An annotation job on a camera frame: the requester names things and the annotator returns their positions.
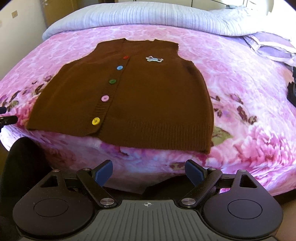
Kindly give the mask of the brown knitted vest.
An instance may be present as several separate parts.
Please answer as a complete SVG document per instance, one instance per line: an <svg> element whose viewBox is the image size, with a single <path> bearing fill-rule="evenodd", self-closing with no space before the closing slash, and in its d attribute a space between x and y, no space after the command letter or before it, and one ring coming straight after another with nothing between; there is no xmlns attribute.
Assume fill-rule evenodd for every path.
<svg viewBox="0 0 296 241"><path fill-rule="evenodd" d="M178 48L160 40L99 43L49 81L27 129L92 136L122 147L209 153L210 94Z"/></svg>

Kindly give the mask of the pink rose blanket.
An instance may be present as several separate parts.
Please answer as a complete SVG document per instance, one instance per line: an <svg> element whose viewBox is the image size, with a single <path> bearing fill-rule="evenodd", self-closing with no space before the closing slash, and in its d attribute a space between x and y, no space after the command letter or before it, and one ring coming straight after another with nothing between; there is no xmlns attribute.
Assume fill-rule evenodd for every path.
<svg viewBox="0 0 296 241"><path fill-rule="evenodd" d="M215 128L208 155L196 152L131 149L95 138L25 129L33 104L59 69L114 39L164 40L179 46L205 78L213 102ZM6 149L21 137L39 144L57 169L75 172L110 159L107 186L142 193L147 186L184 173L185 161L224 173L245 169L272 195L295 189L295 107L287 100L292 73L262 58L236 38L156 25L99 27L53 35L1 80L1 105L16 125L1 130Z"/></svg>

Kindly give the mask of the wooden door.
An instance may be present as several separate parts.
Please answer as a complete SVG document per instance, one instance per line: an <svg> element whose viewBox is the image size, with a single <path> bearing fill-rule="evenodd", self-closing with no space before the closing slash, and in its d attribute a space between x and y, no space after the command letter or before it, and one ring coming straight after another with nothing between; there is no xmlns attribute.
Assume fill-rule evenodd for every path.
<svg viewBox="0 0 296 241"><path fill-rule="evenodd" d="M43 0L41 4L47 27L78 9L73 0Z"/></svg>

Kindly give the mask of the purple pillow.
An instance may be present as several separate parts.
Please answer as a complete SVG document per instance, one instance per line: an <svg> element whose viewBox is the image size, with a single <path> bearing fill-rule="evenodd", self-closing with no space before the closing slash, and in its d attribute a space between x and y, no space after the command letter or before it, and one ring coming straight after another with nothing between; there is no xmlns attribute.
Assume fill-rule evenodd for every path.
<svg viewBox="0 0 296 241"><path fill-rule="evenodd" d="M295 66L295 47L289 40L266 32L246 35L243 39L259 56Z"/></svg>

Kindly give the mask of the lavender striped quilt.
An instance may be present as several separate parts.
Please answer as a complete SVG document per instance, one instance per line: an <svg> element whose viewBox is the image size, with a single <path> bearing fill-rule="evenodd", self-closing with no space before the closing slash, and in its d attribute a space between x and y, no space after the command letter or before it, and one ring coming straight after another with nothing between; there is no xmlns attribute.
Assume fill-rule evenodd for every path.
<svg viewBox="0 0 296 241"><path fill-rule="evenodd" d="M295 13L288 11L264 16L242 6L206 11L145 1L84 7L50 25L42 39L66 31L136 24L172 26L232 37L267 32L295 40Z"/></svg>

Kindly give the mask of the wall socket plate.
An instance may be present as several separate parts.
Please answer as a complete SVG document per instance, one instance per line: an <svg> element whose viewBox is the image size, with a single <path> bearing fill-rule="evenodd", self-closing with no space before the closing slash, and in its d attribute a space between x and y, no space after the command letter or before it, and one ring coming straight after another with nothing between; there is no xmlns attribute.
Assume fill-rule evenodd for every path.
<svg viewBox="0 0 296 241"><path fill-rule="evenodd" d="M17 17L17 16L18 16L18 11L17 11L17 10L13 11L13 12L11 13L11 16L12 16L12 18Z"/></svg>

